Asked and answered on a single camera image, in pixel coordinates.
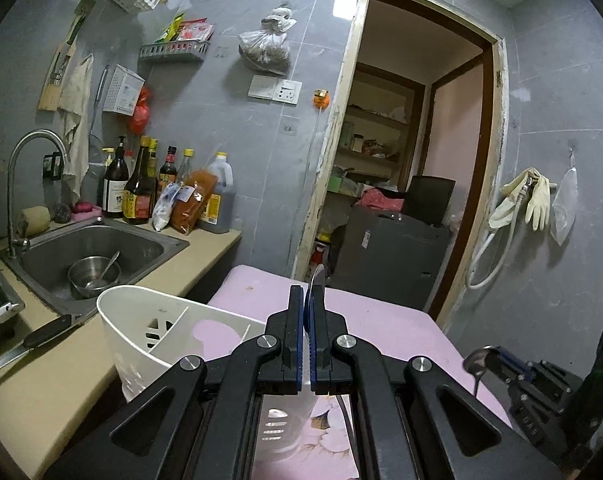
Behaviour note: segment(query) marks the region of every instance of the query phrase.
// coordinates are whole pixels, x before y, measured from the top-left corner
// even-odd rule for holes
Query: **kitchen sink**
[[[110,258],[120,251],[119,285],[138,282],[190,243],[124,224],[109,218],[92,218],[33,238],[30,248],[16,258],[8,250],[0,258],[43,303],[58,314],[96,312],[96,298],[86,300],[68,280],[68,269],[87,256]]]

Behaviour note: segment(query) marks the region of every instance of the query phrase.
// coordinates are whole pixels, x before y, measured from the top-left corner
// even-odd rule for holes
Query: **pink wall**
[[[482,82],[483,66],[479,65],[435,93],[424,174],[456,182],[444,222],[451,215],[459,222],[466,206],[479,140]]]

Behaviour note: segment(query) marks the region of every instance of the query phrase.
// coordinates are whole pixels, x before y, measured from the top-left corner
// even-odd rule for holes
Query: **metal pot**
[[[106,285],[96,288],[86,288],[88,282],[99,278],[109,261],[110,258],[106,256],[88,256],[87,258],[77,260],[68,270],[68,279],[76,288],[76,291],[84,298],[95,298],[104,290],[119,283],[121,267],[115,262],[108,269],[108,272],[105,273],[104,280],[107,282]]]

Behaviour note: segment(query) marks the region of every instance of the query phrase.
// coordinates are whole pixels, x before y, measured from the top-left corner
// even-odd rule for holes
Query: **white plastic bag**
[[[156,201],[155,208],[152,210],[152,226],[159,232],[168,225],[174,201],[182,189],[181,182],[171,182],[163,190],[159,200]]]
[[[277,7],[262,20],[261,30],[239,35],[239,51],[253,68],[286,75],[290,69],[290,48],[286,31],[297,20],[291,20],[292,11]]]
[[[566,171],[559,190],[552,203],[553,217],[550,221],[550,235],[561,245],[575,222],[577,214],[577,168]]]

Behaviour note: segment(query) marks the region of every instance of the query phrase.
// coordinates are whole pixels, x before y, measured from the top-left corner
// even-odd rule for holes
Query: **black handle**
[[[72,314],[64,314],[63,316],[53,319],[51,322],[46,323],[44,326],[39,327],[37,330],[30,332],[24,338],[24,348],[32,350],[37,348],[51,339],[63,334],[67,330],[70,330],[73,326]]]

